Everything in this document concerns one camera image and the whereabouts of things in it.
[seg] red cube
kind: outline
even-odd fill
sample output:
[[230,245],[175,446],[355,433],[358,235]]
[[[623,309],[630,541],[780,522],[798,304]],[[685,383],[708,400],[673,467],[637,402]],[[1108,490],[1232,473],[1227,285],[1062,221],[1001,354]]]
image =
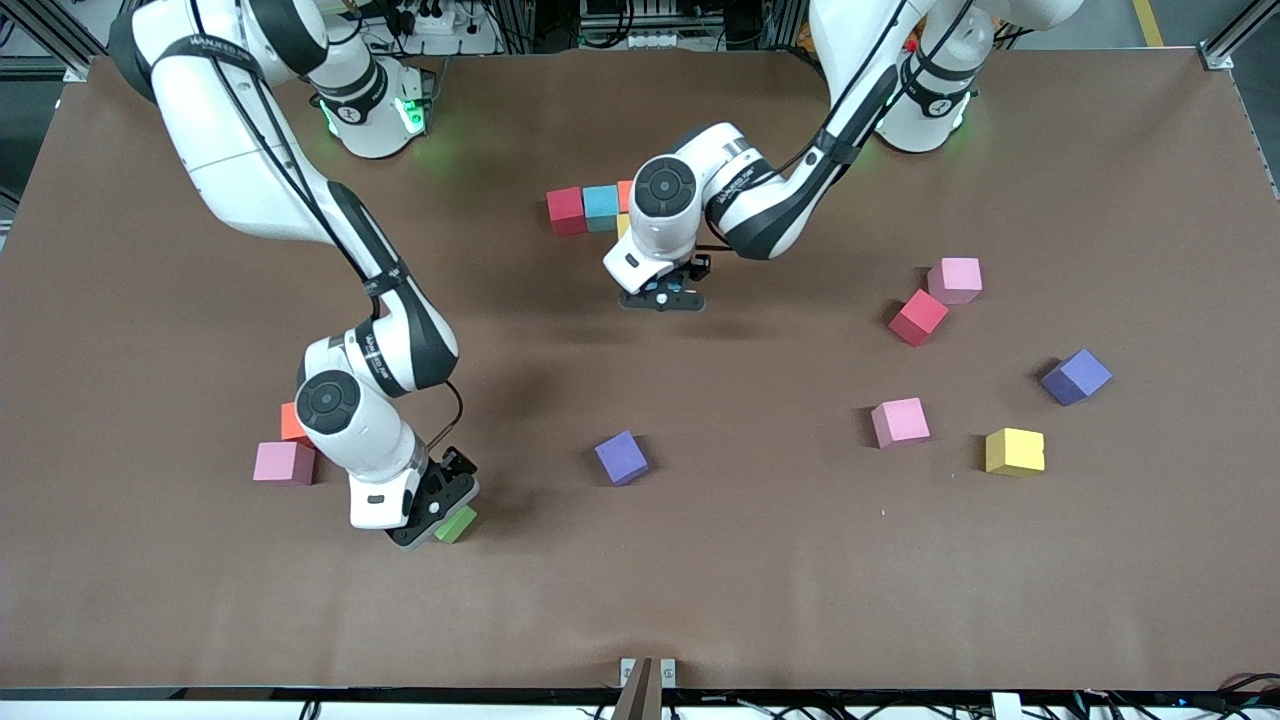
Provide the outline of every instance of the red cube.
[[586,208],[582,205],[582,188],[566,187],[547,193],[547,211],[552,218],[552,229],[564,237],[586,232]]
[[919,347],[946,316],[946,305],[923,290],[918,290],[888,324],[888,329],[897,333],[911,347]]

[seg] table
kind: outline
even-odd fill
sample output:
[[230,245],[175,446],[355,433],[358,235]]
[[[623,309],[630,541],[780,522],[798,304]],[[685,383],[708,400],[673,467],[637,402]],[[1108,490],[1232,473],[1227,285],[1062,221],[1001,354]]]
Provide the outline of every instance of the table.
[[[785,55],[454,60],[434,133],[349,156],[279,91],[457,331],[463,542],[347,527],[332,466],[250,482],[317,337],[367,301],[342,258],[220,225],[113,68],[68,86],[0,256],[0,684],[570,687],[622,656],[691,687],[1210,688],[1280,665],[1280,208],[1226,74],[1192,50],[997,53],[951,143],[872,143],[768,265],[717,258],[698,315],[625,313],[608,236],[539,201],[699,123],[768,156],[826,111]],[[886,313],[945,255],[987,290],[924,347]],[[1116,373],[1062,409],[1036,382]],[[934,439],[870,447],[919,396]],[[399,401],[430,434],[447,391]],[[980,471],[1042,430],[1048,471]],[[631,429],[657,469],[608,487]]]

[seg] purple cube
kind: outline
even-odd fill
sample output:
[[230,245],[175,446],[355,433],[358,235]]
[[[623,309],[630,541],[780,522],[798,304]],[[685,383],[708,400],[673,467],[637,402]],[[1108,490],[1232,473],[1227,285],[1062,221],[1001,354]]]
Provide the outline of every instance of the purple cube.
[[316,451],[301,442],[262,442],[253,462],[253,482],[269,486],[310,486]]
[[631,430],[602,442],[596,446],[595,454],[614,486],[625,486],[649,470],[649,462],[640,452],[636,438],[631,437]]
[[1059,363],[1057,368],[1041,379],[1041,384],[1060,405],[1074,405],[1097,392],[1110,379],[1111,370],[1092,352],[1082,350]]

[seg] metal bracket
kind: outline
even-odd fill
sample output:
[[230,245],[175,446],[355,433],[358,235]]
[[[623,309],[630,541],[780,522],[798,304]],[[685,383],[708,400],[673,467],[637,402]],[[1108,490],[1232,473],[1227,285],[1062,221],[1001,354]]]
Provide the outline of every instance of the metal bracket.
[[1203,65],[1206,70],[1230,70],[1235,67],[1230,55],[1210,55],[1208,45],[1203,40],[1196,44],[1196,53],[1199,55],[1201,65]]
[[[631,679],[631,670],[635,669],[635,657],[623,657],[622,662],[618,664],[618,685],[626,685],[627,680]],[[676,659],[663,657],[658,666],[662,673],[662,687],[675,688],[676,685]]]
[[712,272],[710,255],[694,255],[694,259],[671,273],[646,283],[640,292],[618,293],[618,305],[627,310],[657,310],[666,313],[698,313],[707,307],[707,299],[698,291],[689,290],[689,283],[700,282]]

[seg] foam block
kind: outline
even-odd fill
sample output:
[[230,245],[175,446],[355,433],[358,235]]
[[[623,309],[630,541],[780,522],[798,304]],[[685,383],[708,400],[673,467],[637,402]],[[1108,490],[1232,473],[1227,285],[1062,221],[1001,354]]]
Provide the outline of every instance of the foam block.
[[582,205],[586,208],[586,229],[590,232],[612,232],[617,229],[617,186],[607,184],[582,188]]
[[973,302],[982,292],[982,265],[977,258],[943,258],[929,270],[929,295],[943,305]]
[[1088,350],[1062,360],[1041,378],[1041,384],[1060,405],[1074,405],[1089,397],[1111,379],[1111,370]]
[[443,525],[435,529],[435,539],[453,544],[462,533],[476,519],[476,511],[470,505],[463,505]]
[[631,181],[618,181],[618,213],[631,211]]
[[876,425],[876,442],[881,450],[929,439],[929,424],[924,420],[919,397],[879,404],[872,410],[872,423]]
[[987,436],[987,471],[1029,478],[1044,471],[1044,436],[1005,428]]
[[631,430],[625,430],[596,446],[595,455],[599,456],[614,486],[625,486],[649,470],[649,461],[640,452]]
[[253,482],[269,486],[310,486],[315,479],[316,451],[301,442],[262,442],[253,462]]
[[311,438],[307,437],[307,432],[302,429],[302,423],[298,421],[298,411],[292,402],[285,402],[280,406],[280,439],[301,442],[307,447],[315,447]]
[[897,333],[911,347],[919,347],[946,316],[946,305],[923,290],[918,290],[890,322],[888,329]]
[[582,206],[581,187],[548,192],[547,213],[552,219],[552,229],[561,237],[586,232],[586,209]]

